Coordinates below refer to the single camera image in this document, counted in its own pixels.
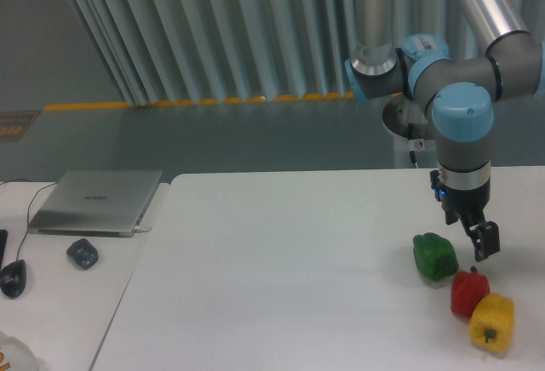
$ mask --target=gray computer mouse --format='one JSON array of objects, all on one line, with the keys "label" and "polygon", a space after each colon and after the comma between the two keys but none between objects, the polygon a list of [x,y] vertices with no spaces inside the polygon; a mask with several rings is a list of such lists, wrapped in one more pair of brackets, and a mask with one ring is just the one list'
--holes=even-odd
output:
[{"label": "gray computer mouse", "polygon": [[23,259],[6,265],[0,271],[0,289],[10,299],[19,297],[26,287],[26,263]]}]

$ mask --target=yellow floor stripe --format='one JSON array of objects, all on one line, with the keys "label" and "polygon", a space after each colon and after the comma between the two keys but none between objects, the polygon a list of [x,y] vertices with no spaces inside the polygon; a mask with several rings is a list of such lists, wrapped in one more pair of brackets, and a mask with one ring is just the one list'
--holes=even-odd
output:
[{"label": "yellow floor stripe", "polygon": [[127,108],[129,105],[122,101],[111,101],[106,103],[73,103],[70,105],[46,105],[44,111],[59,110],[89,110],[89,109],[119,109]]},{"label": "yellow floor stripe", "polygon": [[[339,100],[339,99],[352,99],[353,93],[347,92],[344,96],[341,96],[339,93],[333,92],[328,94],[315,94],[307,93],[301,97],[301,100]],[[272,101],[298,101],[296,96],[293,94],[281,94],[275,97]],[[265,103],[267,99],[265,96],[252,96],[249,97],[246,101],[240,99],[239,97],[228,97],[223,100],[222,104],[234,105],[241,103]],[[191,99],[182,99],[176,102],[171,102],[169,100],[160,100],[156,103],[150,103],[145,106],[137,107],[172,107],[172,106],[192,106],[195,103]],[[218,101],[216,99],[201,99],[197,105],[213,106],[217,105]],[[65,105],[46,105],[43,108],[43,111],[65,111],[65,110],[95,110],[95,109],[126,109],[132,106],[127,105],[127,103],[122,101],[112,101],[112,102],[103,102],[103,103],[72,103]]]}]

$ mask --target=red bell pepper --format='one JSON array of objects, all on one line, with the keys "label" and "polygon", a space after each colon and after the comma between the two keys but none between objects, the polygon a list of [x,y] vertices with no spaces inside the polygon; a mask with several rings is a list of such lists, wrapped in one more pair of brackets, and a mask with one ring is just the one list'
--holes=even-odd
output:
[{"label": "red bell pepper", "polygon": [[452,282],[450,309],[460,316],[471,317],[475,307],[490,292],[488,279],[479,274],[475,266],[470,272],[459,271]]}]

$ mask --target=bell pepper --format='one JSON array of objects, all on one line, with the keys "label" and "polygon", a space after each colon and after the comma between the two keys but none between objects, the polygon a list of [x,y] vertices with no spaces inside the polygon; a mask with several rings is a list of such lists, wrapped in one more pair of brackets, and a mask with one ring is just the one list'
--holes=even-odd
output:
[{"label": "bell pepper", "polygon": [[436,233],[425,233],[412,238],[418,271],[429,280],[441,280],[454,275],[459,268],[456,252],[448,239]]},{"label": "bell pepper", "polygon": [[513,326],[513,301],[498,293],[490,293],[475,307],[469,321],[469,335],[479,347],[504,352],[511,343]]},{"label": "bell pepper", "polygon": [[470,272],[459,271],[452,282],[450,309],[460,316],[471,317],[477,304],[490,292],[488,279],[478,273],[475,266]]}]

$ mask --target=laptop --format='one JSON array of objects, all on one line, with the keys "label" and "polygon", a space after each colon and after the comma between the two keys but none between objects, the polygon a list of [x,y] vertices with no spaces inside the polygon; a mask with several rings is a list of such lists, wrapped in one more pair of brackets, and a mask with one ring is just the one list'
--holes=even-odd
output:
[{"label": "laptop", "polygon": [[132,237],[162,171],[67,171],[28,226],[30,233]]}]

